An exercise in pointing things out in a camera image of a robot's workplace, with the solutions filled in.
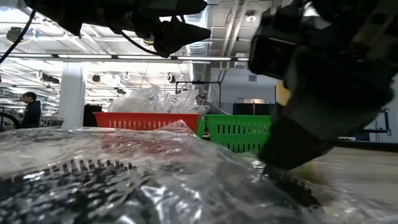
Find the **white column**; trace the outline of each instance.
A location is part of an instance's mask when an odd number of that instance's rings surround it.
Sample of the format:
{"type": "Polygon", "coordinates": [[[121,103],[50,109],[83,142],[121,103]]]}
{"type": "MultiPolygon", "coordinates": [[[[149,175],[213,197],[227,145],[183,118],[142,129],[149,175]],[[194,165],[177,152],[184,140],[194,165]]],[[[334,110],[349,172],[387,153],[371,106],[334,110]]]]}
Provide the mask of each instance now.
{"type": "Polygon", "coordinates": [[[83,63],[63,63],[58,118],[64,127],[83,126],[86,73],[83,63]]]}

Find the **red basket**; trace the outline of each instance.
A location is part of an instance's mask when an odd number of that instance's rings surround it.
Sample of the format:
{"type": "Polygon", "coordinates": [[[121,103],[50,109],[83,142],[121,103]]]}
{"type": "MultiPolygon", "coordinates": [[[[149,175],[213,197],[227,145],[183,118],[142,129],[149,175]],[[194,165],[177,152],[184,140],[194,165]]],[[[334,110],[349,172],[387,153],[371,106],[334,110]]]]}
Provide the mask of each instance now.
{"type": "Polygon", "coordinates": [[[102,113],[94,112],[98,127],[119,128],[138,131],[151,131],[173,122],[183,120],[195,133],[199,114],[162,114],[162,113],[102,113]]]}

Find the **green plastic crate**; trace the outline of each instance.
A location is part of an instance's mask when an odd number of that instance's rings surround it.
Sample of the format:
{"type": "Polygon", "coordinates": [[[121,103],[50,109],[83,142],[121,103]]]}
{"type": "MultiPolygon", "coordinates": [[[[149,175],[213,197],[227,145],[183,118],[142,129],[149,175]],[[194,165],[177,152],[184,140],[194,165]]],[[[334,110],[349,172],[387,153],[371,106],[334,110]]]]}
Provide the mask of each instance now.
{"type": "Polygon", "coordinates": [[[267,142],[270,116],[206,115],[210,141],[235,153],[259,153],[267,142]]]}

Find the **table surface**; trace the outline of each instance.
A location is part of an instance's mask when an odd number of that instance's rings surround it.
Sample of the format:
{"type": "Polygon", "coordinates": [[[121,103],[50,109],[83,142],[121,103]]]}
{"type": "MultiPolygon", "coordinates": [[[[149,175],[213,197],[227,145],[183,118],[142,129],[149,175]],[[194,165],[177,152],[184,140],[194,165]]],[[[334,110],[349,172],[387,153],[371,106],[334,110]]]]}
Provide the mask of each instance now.
{"type": "Polygon", "coordinates": [[[313,164],[312,182],[398,206],[398,153],[336,147],[313,164]]]}

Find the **person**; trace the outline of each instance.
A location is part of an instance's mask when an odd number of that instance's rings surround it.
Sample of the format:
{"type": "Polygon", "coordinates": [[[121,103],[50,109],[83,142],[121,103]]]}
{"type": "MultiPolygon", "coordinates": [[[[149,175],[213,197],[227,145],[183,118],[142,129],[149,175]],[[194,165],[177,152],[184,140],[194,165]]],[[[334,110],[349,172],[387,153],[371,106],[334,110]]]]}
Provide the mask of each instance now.
{"type": "Polygon", "coordinates": [[[32,92],[23,94],[22,100],[27,104],[25,116],[21,123],[21,128],[38,128],[40,127],[40,117],[42,110],[40,101],[37,101],[37,95],[32,92]]]}
{"type": "Polygon", "coordinates": [[[202,106],[209,106],[210,110],[207,114],[212,114],[212,115],[216,115],[216,114],[227,114],[224,111],[222,111],[221,109],[217,108],[215,105],[209,103],[206,100],[206,95],[205,94],[199,94],[196,97],[196,101],[197,101],[197,105],[202,105],[202,106]]]}

